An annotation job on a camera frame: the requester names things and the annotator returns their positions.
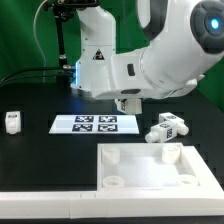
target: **black and white marker sheet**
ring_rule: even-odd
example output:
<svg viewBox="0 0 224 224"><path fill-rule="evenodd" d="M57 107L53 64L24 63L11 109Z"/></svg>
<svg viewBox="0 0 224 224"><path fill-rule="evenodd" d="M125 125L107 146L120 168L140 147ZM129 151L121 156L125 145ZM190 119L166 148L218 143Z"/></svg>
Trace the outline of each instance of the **black and white marker sheet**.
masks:
<svg viewBox="0 0 224 224"><path fill-rule="evenodd" d="M133 115L57 115L50 134L139 134Z"/></svg>

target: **white plastic tray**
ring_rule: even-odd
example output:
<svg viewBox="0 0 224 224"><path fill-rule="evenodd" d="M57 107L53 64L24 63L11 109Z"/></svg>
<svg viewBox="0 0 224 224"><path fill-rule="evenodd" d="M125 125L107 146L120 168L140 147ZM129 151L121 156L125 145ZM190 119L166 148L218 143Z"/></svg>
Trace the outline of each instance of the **white plastic tray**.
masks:
<svg viewBox="0 0 224 224"><path fill-rule="evenodd" d="M224 215L223 190L195 148L175 144L179 161L167 164L164 146L99 144L97 191L0 193L0 219ZM197 184L178 184L183 174Z"/></svg>

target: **green screen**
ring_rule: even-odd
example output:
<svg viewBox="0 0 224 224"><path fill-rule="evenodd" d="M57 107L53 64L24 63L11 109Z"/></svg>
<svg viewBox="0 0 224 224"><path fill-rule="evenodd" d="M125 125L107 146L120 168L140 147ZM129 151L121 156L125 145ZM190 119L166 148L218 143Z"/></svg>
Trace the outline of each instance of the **green screen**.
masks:
<svg viewBox="0 0 224 224"><path fill-rule="evenodd" d="M33 35L33 20L41 3L41 0L1 0L0 78L24 68L43 66L42 56ZM135 0L126 0L126 13L123 10L123 3L123 0L101 1L101 6L111 12L117 22L117 53L132 51L148 45L138 25ZM73 19L63 23L63 31L68 63L74 64L80 57L81 47L80 25L75 12ZM52 10L40 11L37 20L37 36L47 59L47 66L57 66L58 45ZM200 81L198 89L224 111L223 66L223 60L221 60L207 71L207 76ZM29 82L42 82L42 80L34 79Z"/></svg>

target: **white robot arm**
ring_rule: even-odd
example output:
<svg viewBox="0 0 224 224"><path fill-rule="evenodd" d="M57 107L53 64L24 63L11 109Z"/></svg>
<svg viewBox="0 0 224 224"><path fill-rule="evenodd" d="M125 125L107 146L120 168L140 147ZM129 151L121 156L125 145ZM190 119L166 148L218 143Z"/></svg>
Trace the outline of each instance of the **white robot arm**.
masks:
<svg viewBox="0 0 224 224"><path fill-rule="evenodd" d="M82 56L75 92L115 99L118 110L141 113L141 99L183 96L224 55L224 4L219 0L137 0L149 46L116 54L114 17L100 6L78 11Z"/></svg>

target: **black table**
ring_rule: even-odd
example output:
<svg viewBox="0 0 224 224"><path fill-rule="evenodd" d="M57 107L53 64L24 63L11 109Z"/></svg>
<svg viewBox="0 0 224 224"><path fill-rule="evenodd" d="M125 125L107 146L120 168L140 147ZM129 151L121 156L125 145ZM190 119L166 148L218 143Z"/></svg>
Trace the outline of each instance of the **black table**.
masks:
<svg viewBox="0 0 224 224"><path fill-rule="evenodd" d="M7 111L22 112L22 132L6 134ZM97 143L143 143L159 113L171 112L190 128L172 142L196 147L224 187L224 114L197 90L180 98L143 101L138 135L49 135L56 115L120 114L113 100L80 98L55 84L10 84L0 89L0 191L96 190ZM0 223L224 223L224 217L91 220L0 220Z"/></svg>

